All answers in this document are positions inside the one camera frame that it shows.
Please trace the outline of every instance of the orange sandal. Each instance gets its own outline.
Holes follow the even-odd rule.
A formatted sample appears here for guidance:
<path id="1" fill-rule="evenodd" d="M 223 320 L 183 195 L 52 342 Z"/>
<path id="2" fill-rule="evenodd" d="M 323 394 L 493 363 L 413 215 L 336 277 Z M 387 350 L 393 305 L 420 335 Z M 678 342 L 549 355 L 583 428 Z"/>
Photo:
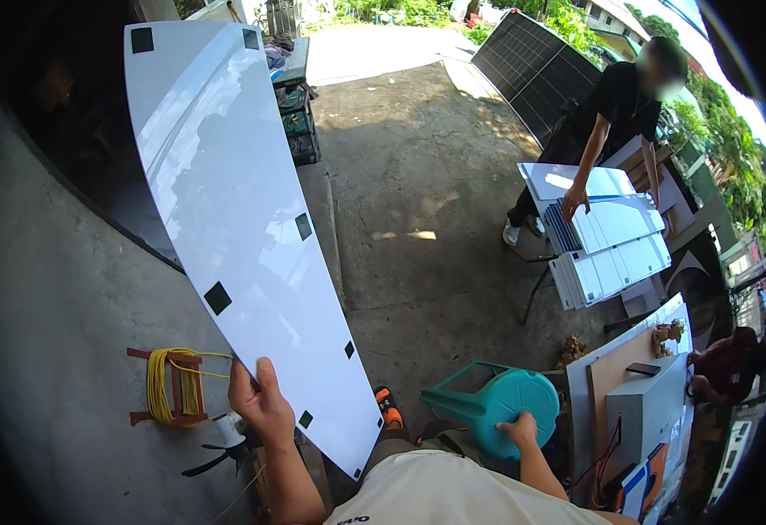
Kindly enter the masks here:
<path id="1" fill-rule="evenodd" d="M 401 417 L 401 413 L 395 404 L 395 396 L 391 394 L 389 389 L 385 386 L 379 387 L 375 390 L 375 399 L 377 400 L 380 413 L 383 414 L 383 422 L 389 425 L 391 422 L 397 421 L 401 424 L 401 428 L 404 428 L 403 417 Z"/>

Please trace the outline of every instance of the red shirt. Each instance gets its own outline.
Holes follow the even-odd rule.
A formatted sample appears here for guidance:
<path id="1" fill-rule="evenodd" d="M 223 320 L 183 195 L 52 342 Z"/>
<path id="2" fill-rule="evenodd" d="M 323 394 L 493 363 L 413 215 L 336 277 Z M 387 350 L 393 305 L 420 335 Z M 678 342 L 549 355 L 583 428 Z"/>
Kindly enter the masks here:
<path id="1" fill-rule="evenodd" d="M 695 363 L 696 375 L 704 375 L 719 395 L 727 396 L 726 404 L 741 403 L 754 386 L 756 373 L 745 370 L 745 356 L 756 344 L 754 329 L 736 327 L 730 341 L 705 353 Z M 706 395 L 696 392 L 695 400 L 703 403 Z"/>

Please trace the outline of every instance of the red wooden frame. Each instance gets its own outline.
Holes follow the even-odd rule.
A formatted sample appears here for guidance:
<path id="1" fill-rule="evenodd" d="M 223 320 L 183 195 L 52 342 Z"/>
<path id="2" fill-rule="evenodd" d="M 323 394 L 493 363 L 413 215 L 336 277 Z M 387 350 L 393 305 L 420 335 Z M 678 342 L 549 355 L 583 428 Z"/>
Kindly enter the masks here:
<path id="1" fill-rule="evenodd" d="M 139 350 L 134 348 L 127 348 L 126 355 L 131 357 L 138 357 L 149 361 L 149 355 L 152 352 L 146 350 Z M 199 370 L 199 365 L 202 363 L 202 358 L 195 355 L 185 355 L 183 353 L 169 352 L 165 357 L 165 362 L 175 361 L 180 366 L 185 368 L 191 368 L 195 371 Z M 205 421 L 208 419 L 208 414 L 205 413 L 205 407 L 202 405 L 202 396 L 197 395 L 197 409 L 199 414 L 187 415 L 181 412 L 181 380 L 179 377 L 179 369 L 170 365 L 170 382 L 173 384 L 173 409 L 170 414 L 173 416 L 173 425 L 177 427 L 183 427 L 185 425 L 199 423 L 199 421 Z M 197 392 L 201 392 L 201 377 L 197 374 Z M 152 419 L 153 415 L 147 411 L 132 412 L 129 413 L 129 420 L 133 426 L 136 424 Z"/>

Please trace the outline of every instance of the white sneaker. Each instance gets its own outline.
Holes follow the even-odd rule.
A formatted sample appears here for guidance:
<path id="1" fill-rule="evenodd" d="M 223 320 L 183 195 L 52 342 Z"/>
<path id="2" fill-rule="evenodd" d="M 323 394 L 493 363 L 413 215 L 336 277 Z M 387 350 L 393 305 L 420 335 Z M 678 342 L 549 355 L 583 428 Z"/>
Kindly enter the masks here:
<path id="1" fill-rule="evenodd" d="M 509 246 L 517 246 L 519 236 L 520 228 L 512 226 L 512 221 L 506 219 L 506 226 L 502 229 L 502 240 Z"/>
<path id="2" fill-rule="evenodd" d="M 529 225 L 530 228 L 532 228 L 532 231 L 535 233 L 538 237 L 543 237 L 546 235 L 546 228 L 544 228 L 544 223 L 541 222 L 540 217 L 535 217 L 534 215 L 529 215 L 526 217 L 526 223 Z"/>

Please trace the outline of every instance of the cream t-shirt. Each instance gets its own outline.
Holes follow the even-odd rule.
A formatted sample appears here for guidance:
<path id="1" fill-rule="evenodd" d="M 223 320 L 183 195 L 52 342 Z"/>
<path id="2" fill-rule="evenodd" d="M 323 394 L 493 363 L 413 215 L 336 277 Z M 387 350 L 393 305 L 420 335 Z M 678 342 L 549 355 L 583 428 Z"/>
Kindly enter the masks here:
<path id="1" fill-rule="evenodd" d="M 415 450 L 384 459 L 368 473 L 357 496 L 325 521 L 364 522 L 610 525 L 592 511 L 443 450 Z"/>

